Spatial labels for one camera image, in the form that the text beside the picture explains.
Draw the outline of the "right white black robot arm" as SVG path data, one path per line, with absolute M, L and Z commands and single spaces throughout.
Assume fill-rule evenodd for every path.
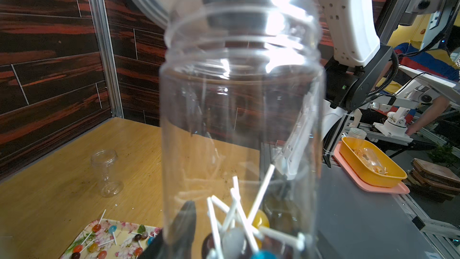
M 334 98 L 324 99 L 318 107 L 319 121 L 313 121 L 314 108 L 305 96 L 303 107 L 285 147 L 274 158 L 274 165 L 288 180 L 298 173 L 301 152 L 312 143 L 311 135 L 322 141 L 346 112 L 364 103 L 371 95 L 370 80 L 376 77 L 378 65 L 390 56 L 390 48 L 382 46 L 374 27 L 372 0 L 318 0 L 328 16 L 327 24 L 334 45 L 334 56 L 323 70 L 328 76 L 328 91 Z

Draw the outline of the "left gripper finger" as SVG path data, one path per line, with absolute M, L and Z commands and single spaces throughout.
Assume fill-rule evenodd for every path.
M 194 201 L 186 201 L 169 228 L 162 230 L 139 259 L 191 259 L 196 230 Z

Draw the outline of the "clear plastic candy jar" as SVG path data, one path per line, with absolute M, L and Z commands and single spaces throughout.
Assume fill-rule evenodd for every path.
M 123 190 L 121 165 L 115 150 L 97 151 L 91 156 L 91 166 L 102 197 L 113 197 Z

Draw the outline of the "jar with white lid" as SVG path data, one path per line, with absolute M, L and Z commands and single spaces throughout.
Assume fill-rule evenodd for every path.
M 160 69 L 163 230 L 186 201 L 194 201 L 192 258 L 202 258 L 211 233 L 207 198 L 230 205 L 237 176 L 249 213 L 305 96 L 319 121 L 325 93 L 320 38 L 312 0 L 178 0 L 172 8 Z M 293 180 L 275 167 L 259 207 L 270 228 L 313 240 L 306 251 L 282 259 L 316 257 L 317 131 Z

